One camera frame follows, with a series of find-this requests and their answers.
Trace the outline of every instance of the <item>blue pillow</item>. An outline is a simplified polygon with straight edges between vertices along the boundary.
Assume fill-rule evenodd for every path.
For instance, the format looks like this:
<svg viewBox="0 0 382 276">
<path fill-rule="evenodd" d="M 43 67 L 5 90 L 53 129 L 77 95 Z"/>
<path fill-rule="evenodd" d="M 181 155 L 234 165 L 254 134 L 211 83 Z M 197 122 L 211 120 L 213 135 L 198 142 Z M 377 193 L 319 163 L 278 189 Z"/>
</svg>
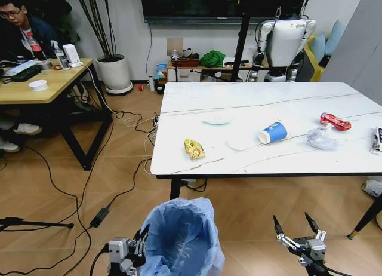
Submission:
<svg viewBox="0 0 382 276">
<path fill-rule="evenodd" d="M 342 34 L 345 32 L 345 25 L 337 20 L 334 25 L 330 37 L 325 46 L 325 55 L 332 56 L 334 50 L 337 48 L 338 43 L 341 40 Z"/>
<path fill-rule="evenodd" d="M 316 57 L 317 63 L 319 63 L 325 55 L 325 33 L 321 33 L 313 39 L 310 43 L 310 49 Z"/>
</svg>

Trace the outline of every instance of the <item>yellow snack wrapper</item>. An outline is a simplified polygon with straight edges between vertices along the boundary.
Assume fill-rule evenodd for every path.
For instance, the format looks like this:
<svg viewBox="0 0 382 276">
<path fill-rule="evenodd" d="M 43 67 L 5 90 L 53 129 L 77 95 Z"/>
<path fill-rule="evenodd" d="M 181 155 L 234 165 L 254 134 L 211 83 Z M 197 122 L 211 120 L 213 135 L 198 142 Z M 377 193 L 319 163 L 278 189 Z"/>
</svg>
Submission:
<svg viewBox="0 0 382 276">
<path fill-rule="evenodd" d="M 194 140 L 186 139 L 184 141 L 184 148 L 189 156 L 196 160 L 205 156 L 202 146 Z"/>
</svg>

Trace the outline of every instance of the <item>sneaker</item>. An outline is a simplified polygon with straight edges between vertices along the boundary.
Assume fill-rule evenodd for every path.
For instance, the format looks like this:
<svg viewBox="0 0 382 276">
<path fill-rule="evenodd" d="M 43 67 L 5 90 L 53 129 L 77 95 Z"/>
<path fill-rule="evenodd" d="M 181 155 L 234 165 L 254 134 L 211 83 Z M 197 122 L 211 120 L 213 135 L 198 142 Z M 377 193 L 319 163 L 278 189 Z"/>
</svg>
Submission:
<svg viewBox="0 0 382 276">
<path fill-rule="evenodd" d="M 35 136 L 42 132 L 42 127 L 38 125 L 19 124 L 17 129 L 13 130 L 16 134 L 27 134 L 28 136 Z"/>
<path fill-rule="evenodd" d="M 14 143 L 5 142 L 0 144 L 0 149 L 2 149 L 4 152 L 18 152 L 20 147 Z"/>
</svg>

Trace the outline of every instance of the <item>man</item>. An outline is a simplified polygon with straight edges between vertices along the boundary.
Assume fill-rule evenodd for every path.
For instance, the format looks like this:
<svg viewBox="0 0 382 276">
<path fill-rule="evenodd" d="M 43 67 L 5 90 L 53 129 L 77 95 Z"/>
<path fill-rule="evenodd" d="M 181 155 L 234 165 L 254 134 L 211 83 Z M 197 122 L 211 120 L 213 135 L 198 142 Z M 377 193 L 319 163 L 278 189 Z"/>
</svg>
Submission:
<svg viewBox="0 0 382 276">
<path fill-rule="evenodd" d="M 23 0 L 0 0 L 0 17 L 7 21 L 3 22 L 4 28 L 1 28 L 3 40 L 0 46 L 3 48 L 0 51 L 5 51 L 8 57 L 15 59 L 23 56 L 25 59 L 34 59 L 27 43 L 27 34 L 31 32 L 45 55 L 55 58 L 51 40 L 60 41 L 57 33 L 48 23 L 30 15 Z"/>
<path fill-rule="evenodd" d="M 26 134 L 35 136 L 41 133 L 42 128 L 38 125 L 30 125 L 25 123 L 17 123 L 14 118 L 6 114 L 0 114 L 0 131 L 12 130 L 16 134 Z M 4 140 L 0 136 L 0 150 L 5 152 L 18 152 L 20 147 L 14 143 Z"/>
</svg>

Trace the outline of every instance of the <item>white bowl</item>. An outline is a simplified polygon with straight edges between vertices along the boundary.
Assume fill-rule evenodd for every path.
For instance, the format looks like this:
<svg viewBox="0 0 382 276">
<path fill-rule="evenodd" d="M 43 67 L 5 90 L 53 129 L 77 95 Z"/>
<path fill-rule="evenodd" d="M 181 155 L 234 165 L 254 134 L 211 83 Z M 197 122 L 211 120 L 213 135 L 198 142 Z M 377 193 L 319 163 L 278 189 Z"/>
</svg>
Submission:
<svg viewBox="0 0 382 276">
<path fill-rule="evenodd" d="M 47 80 L 38 80 L 32 83 L 29 83 L 29 87 L 32 91 L 44 91 L 48 88 Z"/>
</svg>

